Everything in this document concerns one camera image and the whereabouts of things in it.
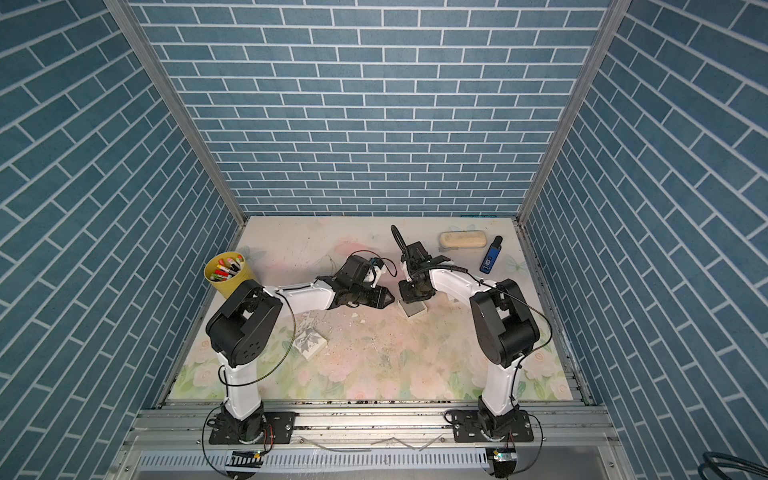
blue bottle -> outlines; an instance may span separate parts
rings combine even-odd
[[[503,238],[500,235],[497,235],[496,238],[493,239],[493,243],[491,243],[491,246],[488,248],[488,252],[482,259],[482,264],[480,265],[481,272],[491,272],[491,268],[493,268],[493,264],[496,261],[496,257],[498,257],[498,253],[502,251],[502,240]]]

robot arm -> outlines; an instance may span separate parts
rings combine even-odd
[[[478,418],[489,438],[501,438],[514,419],[521,362],[533,350],[539,331],[514,281],[481,280],[441,255],[432,258],[421,242],[406,245],[397,227],[392,235],[402,251],[406,279],[398,287],[406,303],[445,292],[472,309],[478,343],[488,358],[488,380],[478,399]]]
[[[222,365],[220,379],[227,385],[227,397],[220,415],[232,435],[251,443],[262,434],[263,403],[254,360],[280,315],[350,304],[383,309],[395,301],[387,288],[377,285],[384,268],[379,258],[352,255],[334,275],[319,276],[309,285],[261,286],[246,280],[235,289],[205,327]]]

table surface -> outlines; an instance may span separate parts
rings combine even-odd
[[[490,275],[478,271],[487,247],[443,254],[469,268],[473,275],[497,281],[511,278],[520,285],[526,301],[541,309],[510,219],[251,217],[236,250],[263,285],[305,283],[333,274],[355,250],[373,250],[399,263],[400,252],[389,229],[392,224],[400,229],[407,244],[421,241],[434,257],[441,254],[438,236],[444,231],[484,230],[488,243],[502,235],[502,252]],[[403,279],[401,271],[396,278],[385,274],[380,284],[399,298],[397,283]],[[217,380],[219,363],[205,334],[207,319],[223,302],[217,293],[169,399],[223,398],[224,388]],[[298,315],[297,331],[311,326],[328,345],[309,360],[292,349],[283,365],[259,382],[261,396],[299,400],[476,399],[485,387],[488,360],[477,343],[469,308],[444,293],[426,305],[427,312],[415,319],[407,319],[396,303],[384,310],[341,306]],[[541,339],[546,340],[546,322],[537,314],[534,317]],[[290,346],[292,332],[290,315],[281,314],[257,360],[260,372],[276,365]],[[571,399],[553,344],[526,360],[518,398]]]

brick wall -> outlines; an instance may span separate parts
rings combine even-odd
[[[608,0],[132,2],[249,214],[517,212]]]
[[[0,478],[90,478],[234,225],[101,0],[0,12]]]
[[[768,463],[766,25],[765,2],[634,0],[528,225],[645,478]]]

yellow cup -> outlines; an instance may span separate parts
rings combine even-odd
[[[219,290],[222,295],[224,295],[224,298],[229,298],[230,295],[232,295],[232,292],[235,291],[235,289],[244,281],[244,280],[255,280],[256,277],[253,275],[253,272],[251,271],[250,267],[248,266],[248,262],[243,261],[243,269],[237,272],[237,275],[233,276],[232,278],[228,280],[222,280],[220,282],[214,282],[210,279],[210,276],[214,274],[214,272],[219,268],[219,259],[224,260],[224,263],[226,265],[229,265],[229,262],[227,262],[227,258],[236,259],[238,253],[237,252],[224,252],[219,253],[214,258],[210,259],[208,264],[205,266],[205,270],[203,270],[203,275],[205,276],[205,280],[207,280],[211,285],[216,287],[216,290]]]

